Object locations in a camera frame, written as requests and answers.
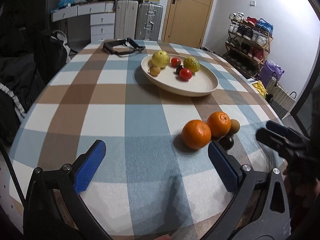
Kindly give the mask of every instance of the red tomato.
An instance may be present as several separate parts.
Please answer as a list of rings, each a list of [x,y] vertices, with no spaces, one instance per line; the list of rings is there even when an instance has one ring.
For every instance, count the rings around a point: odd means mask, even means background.
[[[192,78],[192,72],[188,68],[183,68],[180,70],[179,76],[183,81],[188,81],[190,78]]]
[[[176,68],[176,67],[179,67],[181,65],[181,60],[174,57],[172,60],[171,60],[171,66]]]

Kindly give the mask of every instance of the checkered tablecloth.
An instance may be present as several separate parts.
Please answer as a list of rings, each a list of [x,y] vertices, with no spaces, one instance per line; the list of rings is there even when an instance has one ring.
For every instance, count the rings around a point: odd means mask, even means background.
[[[267,149],[255,132],[276,114],[241,74],[222,58],[189,47],[138,41],[146,49],[119,57],[91,43],[63,67],[31,107],[10,157],[24,194],[33,169],[73,163],[96,139],[107,153],[81,197],[114,239],[200,239],[230,202],[207,147],[191,152],[179,137],[190,120],[224,111],[241,128],[229,151],[240,164],[267,171]],[[219,86],[202,98],[159,89],[140,64],[158,50],[193,55]],[[282,160],[276,158],[276,165]],[[10,183],[10,195],[19,200]]]

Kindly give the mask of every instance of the screw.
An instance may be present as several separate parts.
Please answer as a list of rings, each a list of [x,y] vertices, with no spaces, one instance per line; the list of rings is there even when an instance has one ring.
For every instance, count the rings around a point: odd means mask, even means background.
[[[34,172],[35,174],[38,174],[40,171],[41,171],[41,169],[40,169],[39,167],[37,167],[37,168],[35,168],[35,169],[33,170],[33,172]]]
[[[276,174],[276,175],[278,175],[278,174],[280,173],[279,169],[277,169],[277,168],[274,168],[272,171],[273,171],[273,173]]]
[[[250,167],[249,165],[247,165],[247,164],[242,165],[242,169],[243,169],[244,171],[251,171],[251,167]]]
[[[70,170],[70,169],[71,169],[71,164],[65,164],[65,165],[63,165],[63,166],[62,166],[62,169],[63,169],[64,171]]]

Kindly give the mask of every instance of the black cable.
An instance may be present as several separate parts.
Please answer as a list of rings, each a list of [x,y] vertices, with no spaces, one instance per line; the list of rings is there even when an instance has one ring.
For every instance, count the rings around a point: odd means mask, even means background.
[[[12,178],[12,181],[14,183],[14,186],[16,187],[16,190],[18,192],[18,195],[19,195],[19,198],[21,200],[22,205],[24,206],[24,203],[25,203],[26,200],[24,198],[24,195],[22,193],[21,187],[19,185],[16,173],[14,172],[12,163],[11,163],[10,158],[9,158],[9,155],[8,155],[7,151],[5,150],[5,148],[4,148],[4,145],[2,144],[2,141],[0,141],[0,152],[2,153],[2,156],[4,158],[5,163],[7,164],[7,167],[9,169],[9,172],[10,172],[10,175],[11,175],[11,178]]]

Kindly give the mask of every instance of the silver suitcase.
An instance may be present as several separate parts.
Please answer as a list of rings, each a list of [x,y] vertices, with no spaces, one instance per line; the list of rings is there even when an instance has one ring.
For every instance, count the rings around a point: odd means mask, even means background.
[[[121,0],[116,5],[115,39],[134,39],[138,1]]]
[[[158,41],[162,14],[162,5],[152,3],[139,4],[135,39]]]

